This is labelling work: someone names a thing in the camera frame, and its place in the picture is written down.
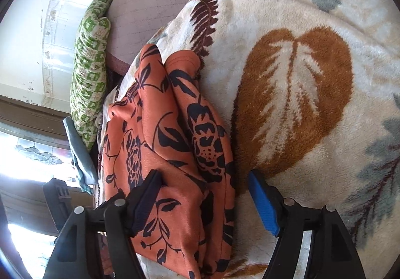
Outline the orange black floral garment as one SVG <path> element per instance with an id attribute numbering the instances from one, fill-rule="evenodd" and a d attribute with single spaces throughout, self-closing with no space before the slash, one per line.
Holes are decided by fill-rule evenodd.
<path id="1" fill-rule="evenodd" d="M 162 59 L 145 45 L 132 86 L 108 109 L 104 195 L 129 193 L 152 170 L 164 180 L 135 251 L 187 278 L 222 278 L 235 220 L 229 135 L 199 90 L 200 60 L 181 50 Z"/>

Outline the light blue folded cloth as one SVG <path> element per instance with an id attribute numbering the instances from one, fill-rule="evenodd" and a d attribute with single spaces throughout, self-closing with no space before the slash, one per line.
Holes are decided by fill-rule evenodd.
<path id="1" fill-rule="evenodd" d="M 79 185 L 84 192 L 92 194 L 92 186 L 98 183 L 98 173 L 90 152 L 77 133 L 72 118 L 67 116 L 62 122 L 72 154 L 72 164 L 78 171 Z"/>

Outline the stained glass window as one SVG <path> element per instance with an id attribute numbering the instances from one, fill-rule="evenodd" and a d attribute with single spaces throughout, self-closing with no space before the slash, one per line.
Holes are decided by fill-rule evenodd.
<path id="1" fill-rule="evenodd" d="M 16 180 L 48 182 L 51 178 L 78 186 L 69 150 L 1 133 L 1 175 Z"/>

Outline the green white patterned pillow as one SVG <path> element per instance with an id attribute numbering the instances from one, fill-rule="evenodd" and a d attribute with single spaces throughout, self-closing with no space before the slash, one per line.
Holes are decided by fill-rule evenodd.
<path id="1" fill-rule="evenodd" d="M 93 0 L 79 24 L 74 41 L 70 115 L 76 132 L 92 149 L 107 86 L 106 48 L 111 22 L 106 17 L 113 0 Z"/>

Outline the cream leaf-pattern fleece blanket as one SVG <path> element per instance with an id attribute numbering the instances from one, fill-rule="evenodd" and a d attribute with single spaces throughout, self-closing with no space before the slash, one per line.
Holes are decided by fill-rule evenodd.
<path id="1" fill-rule="evenodd" d="M 392 0 L 189 0 L 153 43 L 201 58 L 232 139 L 228 278 L 261 278 L 275 239 L 251 169 L 307 207 L 335 206 L 367 278 L 399 257 L 399 10 Z"/>

